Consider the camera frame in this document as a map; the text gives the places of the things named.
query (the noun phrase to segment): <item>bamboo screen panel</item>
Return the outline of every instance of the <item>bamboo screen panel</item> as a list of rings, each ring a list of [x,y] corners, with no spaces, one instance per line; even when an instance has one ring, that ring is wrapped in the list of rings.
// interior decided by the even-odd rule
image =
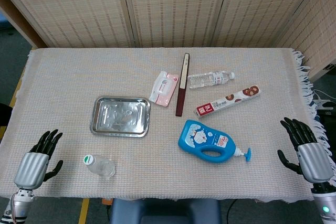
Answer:
[[[214,29],[214,10],[221,3],[222,0],[132,0],[140,46],[207,46]]]
[[[315,76],[336,59],[336,0],[304,0],[275,46],[302,51]]]
[[[217,47],[268,47],[301,0],[224,0]]]
[[[20,1],[49,47],[131,46],[120,0]]]

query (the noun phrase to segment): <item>plastic water bottle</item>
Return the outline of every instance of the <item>plastic water bottle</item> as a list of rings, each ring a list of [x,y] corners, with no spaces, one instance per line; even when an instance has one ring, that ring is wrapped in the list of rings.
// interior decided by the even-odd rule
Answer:
[[[190,89],[201,88],[205,86],[224,84],[228,80],[234,79],[233,72],[217,71],[202,74],[193,74],[188,76],[190,80]]]
[[[86,167],[94,174],[104,178],[110,178],[115,174],[116,165],[108,158],[88,154],[84,157],[83,161]]]

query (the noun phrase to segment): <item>bottle cap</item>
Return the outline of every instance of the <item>bottle cap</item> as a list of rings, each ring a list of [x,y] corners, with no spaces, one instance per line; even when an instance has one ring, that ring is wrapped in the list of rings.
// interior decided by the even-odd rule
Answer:
[[[83,159],[84,164],[86,164],[86,165],[91,165],[93,160],[94,160],[94,157],[90,154],[86,155]]]

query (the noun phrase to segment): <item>red label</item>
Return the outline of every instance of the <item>red label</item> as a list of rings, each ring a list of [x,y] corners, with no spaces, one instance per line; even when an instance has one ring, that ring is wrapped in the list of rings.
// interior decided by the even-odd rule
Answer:
[[[200,115],[206,115],[214,111],[214,108],[212,107],[211,103],[207,103],[205,105],[199,106],[196,109]]]

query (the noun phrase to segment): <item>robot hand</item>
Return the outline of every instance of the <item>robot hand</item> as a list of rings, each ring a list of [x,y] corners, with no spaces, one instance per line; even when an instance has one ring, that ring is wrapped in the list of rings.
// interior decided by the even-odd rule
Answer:
[[[299,165],[288,162],[284,153],[278,150],[283,165],[313,183],[311,192],[323,223],[336,223],[336,188],[328,183],[334,176],[323,146],[317,142],[312,130],[306,124],[284,118],[285,127],[297,153]]]
[[[56,176],[62,168],[63,160],[60,160],[54,170],[46,173],[49,160],[58,140],[62,136],[62,133],[57,134],[57,131],[44,133],[30,152],[25,153],[23,156],[14,179],[19,191],[10,198],[0,223],[24,223],[30,205],[35,198],[33,190],[39,188],[43,182]]]

